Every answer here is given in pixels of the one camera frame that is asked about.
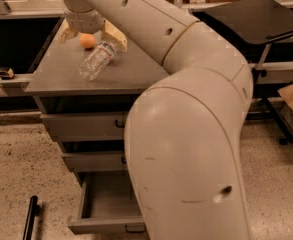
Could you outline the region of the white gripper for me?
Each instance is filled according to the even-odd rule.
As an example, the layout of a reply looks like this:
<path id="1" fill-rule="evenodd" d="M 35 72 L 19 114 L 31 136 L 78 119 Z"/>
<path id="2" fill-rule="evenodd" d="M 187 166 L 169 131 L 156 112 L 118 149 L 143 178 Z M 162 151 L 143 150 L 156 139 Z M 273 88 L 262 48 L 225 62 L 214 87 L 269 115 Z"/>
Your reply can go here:
<path id="1" fill-rule="evenodd" d="M 64 9 L 66 20 L 69 24 L 59 37 L 59 42 L 64 44 L 67 40 L 76 38 L 80 33 L 94 34 L 101 29 L 101 38 L 104 41 L 115 45 L 120 52 L 127 51 L 126 36 L 111 22 L 105 21 L 105 18 L 96 10 L 88 12 L 73 12 L 68 8 Z"/>

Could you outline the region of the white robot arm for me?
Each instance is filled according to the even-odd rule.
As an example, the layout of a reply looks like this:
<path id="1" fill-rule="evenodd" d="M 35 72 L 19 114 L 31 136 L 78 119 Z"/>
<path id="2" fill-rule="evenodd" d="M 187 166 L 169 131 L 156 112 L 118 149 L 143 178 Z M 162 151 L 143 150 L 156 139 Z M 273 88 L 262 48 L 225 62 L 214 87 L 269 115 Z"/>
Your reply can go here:
<path id="1" fill-rule="evenodd" d="M 165 0 L 64 0 L 81 32 L 104 16 L 167 72 L 126 119 L 125 155 L 151 240 L 251 240 L 240 134 L 253 83 L 243 55 Z"/>

